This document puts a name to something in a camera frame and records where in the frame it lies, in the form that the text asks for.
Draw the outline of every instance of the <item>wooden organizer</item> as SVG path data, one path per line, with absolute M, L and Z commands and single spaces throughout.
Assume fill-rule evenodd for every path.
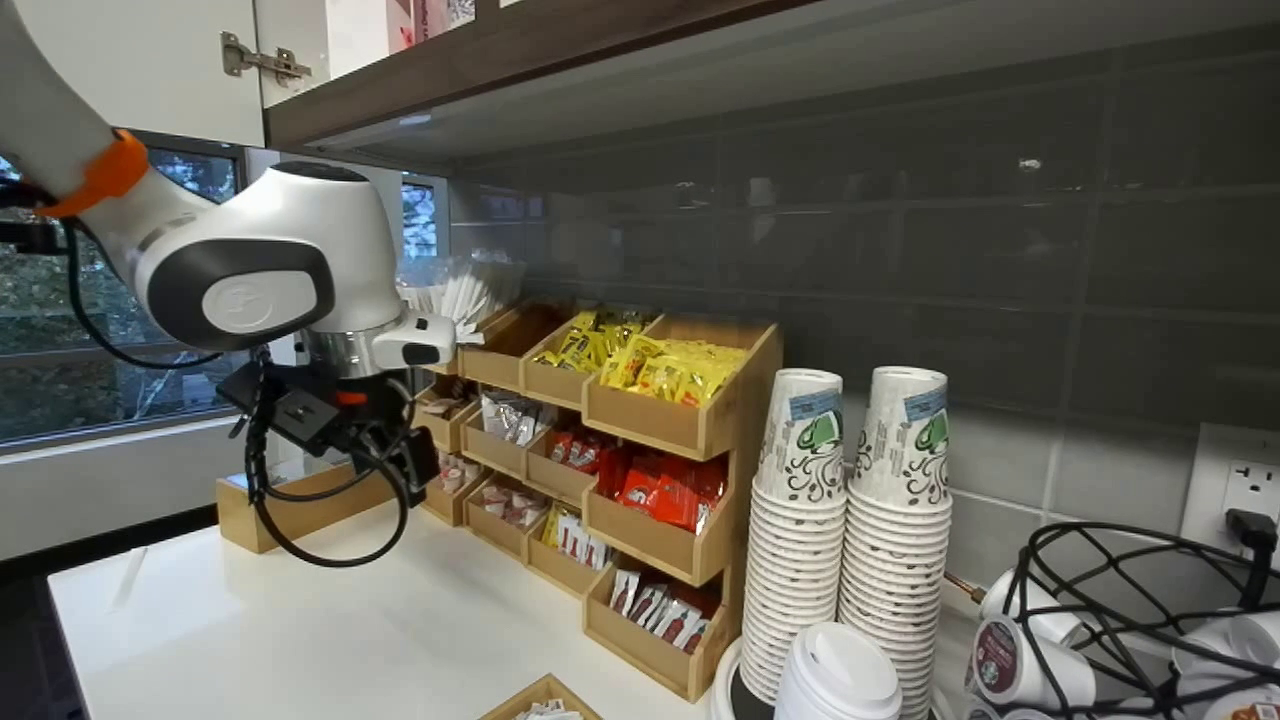
M 608 652 L 624 656 L 628 664 L 636 664 L 644 676 L 652 676 L 668 692 L 684 700 L 700 700 L 716 680 L 716 664 L 728 640 L 736 636 L 732 604 L 720 600 L 720 612 L 712 616 L 704 640 L 692 652 L 680 652 L 668 640 L 644 632 L 640 624 L 608 608 L 612 576 L 616 568 L 608 568 L 588 592 L 588 620 L 584 620 L 588 636 Z
M 516 532 L 512 524 L 492 528 L 500 524 L 492 516 L 480 520 L 476 536 L 500 544 L 508 556 L 532 564 L 540 576 L 564 588 L 588 588 L 584 632 L 616 656 L 624 656 L 628 664 L 636 664 L 640 672 L 648 672 L 652 680 L 660 680 L 664 688 L 672 688 L 676 696 L 696 700 L 712 684 L 728 640 L 740 632 L 744 588 L 736 568 L 744 560 L 744 516 L 752 500 L 748 480 L 760 460 L 768 388 L 784 356 L 780 332 L 776 324 L 704 324 L 676 316 L 660 316 L 656 324 L 648 324 L 648 336 L 656 340 L 708 340 L 748 352 L 744 368 L 712 404 L 680 408 L 652 396 L 604 388 L 596 376 L 576 376 L 540 364 L 536 352 L 564 332 L 564 320 L 568 316 L 560 316 L 560 324 L 548 328 L 548 312 L 540 312 L 536 320 L 520 320 L 520 312 L 504 316 L 500 324 L 508 332 L 512 324 L 520 324 L 520 332 L 512 332 L 520 336 L 520 344 L 508 340 L 500 348 L 464 352 L 456 372 L 488 388 L 572 408 L 584 416 L 588 428 L 620 436 L 628 444 L 644 444 L 700 464 L 724 456 L 728 492 L 704 520 L 704 528 L 684 532 L 652 520 L 648 512 L 596 496 L 592 476 L 548 460 L 544 448 L 516 448 L 496 436 L 484 436 L 480 416 L 468 416 L 460 424 L 460 452 L 528 484 L 540 496 L 580 508 L 588 532 L 596 532 L 604 544 L 632 556 L 636 564 L 660 568 L 664 576 L 676 576 L 692 588 L 720 580 L 720 612 L 700 648 L 680 652 L 608 608 L 612 572 L 604 572 L 588 588 L 588 576 L 580 576 L 588 568 L 568 568 L 572 560 L 564 564 L 564 556 L 532 540 L 532 532 Z

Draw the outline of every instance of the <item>window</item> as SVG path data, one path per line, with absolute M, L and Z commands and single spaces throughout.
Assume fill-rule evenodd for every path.
M 240 192 L 240 152 L 228 148 L 152 144 L 152 164 L 216 204 Z M 188 356 L 144 320 L 132 292 L 96 252 L 84 252 L 80 284 L 88 316 L 116 344 L 152 360 Z M 184 372 L 120 364 L 80 332 L 60 256 L 0 256 L 0 448 L 224 412 L 216 380 L 236 364 L 240 356 Z
M 404 208 L 404 256 L 408 260 L 436 260 L 440 256 L 436 188 L 404 176 L 400 180 L 400 208 Z
M 440 272 L 440 204 L 436 204 L 436 184 L 400 176 L 400 280 L 408 288 L 424 288 Z

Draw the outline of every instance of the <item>wooden shelf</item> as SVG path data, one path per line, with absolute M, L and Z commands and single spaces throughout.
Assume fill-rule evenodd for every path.
M 552 368 L 544 372 L 536 356 L 552 336 L 564 332 L 568 316 L 556 316 L 560 324 L 552 324 L 548 316 L 520 316 L 528 312 L 504 312 L 492 324 L 496 348 L 460 352 L 456 376 L 580 412 L 588 428 L 612 432 L 656 452 L 672 452 L 700 464 L 720 460 L 728 472 L 724 500 L 712 508 L 700 532 L 684 532 L 652 520 L 640 508 L 624 508 L 600 496 L 592 476 L 544 456 L 548 440 L 532 448 L 504 444 L 480 428 L 480 412 L 456 424 L 456 444 L 464 460 L 476 460 L 540 496 L 552 496 L 556 504 L 576 508 L 584 516 L 584 528 L 600 536 L 608 548 L 624 552 L 632 564 L 656 568 L 692 588 L 720 580 L 724 608 L 716 612 L 708 640 L 692 656 L 668 648 L 664 640 L 652 640 L 648 632 L 640 632 L 636 624 L 588 596 L 592 640 L 600 640 L 664 688 L 696 700 L 712 684 L 716 660 L 740 628 L 736 564 L 744 552 L 748 472 L 760 456 L 772 372 L 784 360 L 780 332 L 776 324 L 700 324 L 676 316 L 652 320 L 644 332 L 656 340 L 704 340 L 744 348 L 744 368 L 724 384 L 716 400 L 708 400 L 704 408 L 680 408 L 652 396 L 600 388 L 596 376 Z M 556 548 L 540 544 L 532 532 L 516 532 L 480 512 L 468 512 L 468 524 L 476 536 L 492 540 L 496 548 L 504 548 L 508 556 L 576 596 L 596 580 L 596 572 L 576 568 Z
M 476 24 L 268 108 L 268 144 L 456 164 L 1276 20 L 1276 0 L 480 0 Z

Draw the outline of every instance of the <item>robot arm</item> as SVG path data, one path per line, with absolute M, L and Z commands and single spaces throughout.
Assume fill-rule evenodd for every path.
M 344 380 L 448 364 L 452 324 L 400 300 L 392 228 L 364 176 L 280 164 L 212 208 L 56 76 L 12 0 L 0 68 L 0 152 L 76 208 L 168 336 L 212 352 L 304 336 L 312 364 Z
M 344 168 L 280 164 L 220 208 L 196 200 L 56 76 L 12 0 L 0 0 L 0 152 L 56 196 L 44 216 L 100 240 L 168 336 L 256 352 L 220 392 L 248 416 L 248 500 L 276 544 L 328 568 L 384 556 L 436 464 L 408 428 L 404 376 L 452 360 L 452 324 L 400 300 L 376 188 Z M 268 496 L 320 496 L 288 496 L 268 480 L 268 432 L 316 456 L 340 448 L 360 476 L 388 480 L 400 500 L 392 540 L 360 560 L 296 548 L 272 524 Z

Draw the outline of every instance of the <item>black cable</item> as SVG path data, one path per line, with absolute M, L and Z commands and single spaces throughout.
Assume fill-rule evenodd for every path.
M 396 528 L 392 528 L 392 536 L 388 536 L 380 548 L 372 548 L 368 556 L 332 560 L 332 556 L 304 552 L 296 540 L 288 540 L 288 536 L 280 532 L 280 524 L 276 524 L 272 508 L 268 508 L 268 492 L 264 492 L 264 488 L 272 488 L 268 460 L 264 460 L 264 436 L 268 436 L 268 424 L 264 424 L 260 416 L 248 416 L 248 436 L 244 436 L 248 500 L 252 500 L 252 508 L 256 508 L 256 520 L 268 528 L 268 536 L 272 536 L 288 556 L 308 560 L 308 564 L 316 564 L 316 568 L 360 568 L 360 564 L 372 564 L 372 560 L 388 556 L 388 552 L 400 544 L 400 536 L 404 536 L 404 528 L 408 528 L 408 508 L 412 508 L 412 500 L 408 500 L 404 472 L 400 472 L 396 464 L 388 464 L 380 452 L 352 452 L 356 460 L 372 464 L 368 472 L 380 472 L 384 484 L 392 484 L 392 492 L 396 492 Z
M 1272 580 L 1272 556 L 1276 556 L 1276 520 L 1260 512 L 1228 512 L 1232 536 L 1252 552 L 1248 560 L 1248 584 L 1240 592 L 1244 612 L 1260 612 Z

